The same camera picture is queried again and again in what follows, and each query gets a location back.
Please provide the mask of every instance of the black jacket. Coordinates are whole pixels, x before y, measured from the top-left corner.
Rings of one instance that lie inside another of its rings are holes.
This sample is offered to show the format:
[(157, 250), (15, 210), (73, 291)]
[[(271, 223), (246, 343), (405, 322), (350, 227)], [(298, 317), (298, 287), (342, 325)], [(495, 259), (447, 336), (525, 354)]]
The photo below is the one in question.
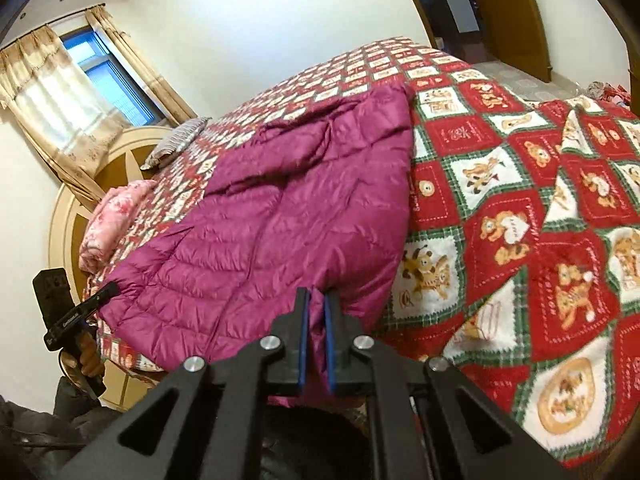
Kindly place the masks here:
[(120, 413), (60, 378), (53, 415), (0, 397), (0, 470), (8, 480), (49, 480)]
[[(0, 397), (0, 479), (54, 478), (118, 416), (119, 412), (101, 407), (67, 378), (58, 383), (53, 415)], [(260, 480), (370, 478), (369, 443), (340, 415), (311, 408), (266, 406), (262, 428)], [(46, 447), (28, 447), (36, 445)]]

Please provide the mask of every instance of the window frame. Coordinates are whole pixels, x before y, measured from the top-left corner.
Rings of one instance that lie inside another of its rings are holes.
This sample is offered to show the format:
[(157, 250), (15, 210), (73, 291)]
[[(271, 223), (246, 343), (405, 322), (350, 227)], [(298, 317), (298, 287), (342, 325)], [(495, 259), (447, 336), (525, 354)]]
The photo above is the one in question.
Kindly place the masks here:
[(85, 34), (91, 32), (95, 35), (96, 40), (100, 44), (100, 46), (107, 51), (108, 54), (104, 54), (103, 56), (91, 56), (89, 59), (81, 61), (78, 63), (82, 71), (86, 74), (89, 70), (96, 68), (104, 63), (110, 62), (115, 68), (116, 74), (120, 77), (121, 81), (116, 81), (118, 85), (122, 84), (123, 86), (128, 87), (131, 90), (132, 96), (140, 102), (140, 104), (145, 107), (149, 113), (153, 115), (153, 119), (148, 123), (142, 124), (142, 126), (155, 126), (166, 118), (164, 114), (161, 112), (160, 108), (151, 100), (151, 98), (140, 88), (140, 85), (135, 82), (135, 80), (129, 75), (129, 73), (124, 69), (122, 64), (118, 61), (118, 59), (113, 55), (113, 53), (109, 50), (109, 48), (104, 44), (104, 42), (100, 39), (100, 37), (95, 33), (95, 31), (90, 27), (81, 27), (76, 28), (76, 30), (72, 30), (66, 34), (60, 36), (60, 40), (64, 44), (65, 41), (71, 40), (76, 36), (80, 36), (81, 34)]

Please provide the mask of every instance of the pillow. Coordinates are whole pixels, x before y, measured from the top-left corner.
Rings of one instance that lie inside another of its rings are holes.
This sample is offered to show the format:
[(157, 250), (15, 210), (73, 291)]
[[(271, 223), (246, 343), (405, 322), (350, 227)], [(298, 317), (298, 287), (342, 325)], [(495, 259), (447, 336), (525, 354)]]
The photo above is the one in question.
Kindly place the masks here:
[(80, 244), (80, 270), (91, 274), (109, 261), (155, 180), (136, 180), (128, 186), (112, 187), (96, 206)]
[(140, 166), (140, 169), (151, 170), (158, 166), (164, 168), (173, 162), (178, 155), (187, 149), (187, 146), (191, 144), (193, 139), (204, 130), (209, 119), (210, 117), (189, 119), (174, 128), (171, 133), (167, 134), (164, 139), (158, 142), (158, 145), (149, 153), (149, 156), (146, 158), (145, 163)]

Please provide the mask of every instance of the window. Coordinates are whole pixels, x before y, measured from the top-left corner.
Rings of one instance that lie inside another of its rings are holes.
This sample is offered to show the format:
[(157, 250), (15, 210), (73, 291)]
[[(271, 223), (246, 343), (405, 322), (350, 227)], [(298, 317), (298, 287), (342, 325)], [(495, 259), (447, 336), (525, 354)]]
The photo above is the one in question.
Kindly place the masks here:
[(144, 126), (158, 123), (162, 119), (160, 110), (127, 74), (94, 31), (76, 30), (63, 36), (62, 43), (72, 59), (89, 76), (98, 92), (118, 108), (131, 124)]

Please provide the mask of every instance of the wooden headboard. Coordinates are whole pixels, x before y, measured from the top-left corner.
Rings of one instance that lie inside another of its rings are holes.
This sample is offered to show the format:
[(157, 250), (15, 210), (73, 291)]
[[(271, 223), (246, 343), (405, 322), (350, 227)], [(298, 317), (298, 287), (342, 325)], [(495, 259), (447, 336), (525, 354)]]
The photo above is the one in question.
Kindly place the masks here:
[[(104, 191), (108, 191), (112, 187), (126, 186), (133, 180), (150, 178), (153, 172), (141, 171), (140, 165), (170, 130), (164, 126), (140, 126), (124, 130), (111, 147), (95, 181)], [(49, 228), (49, 268), (64, 267), (76, 304), (82, 298), (82, 290), (89, 277), (78, 267), (79, 248), (89, 218), (91, 212), (78, 202), (67, 186), (62, 185)]]

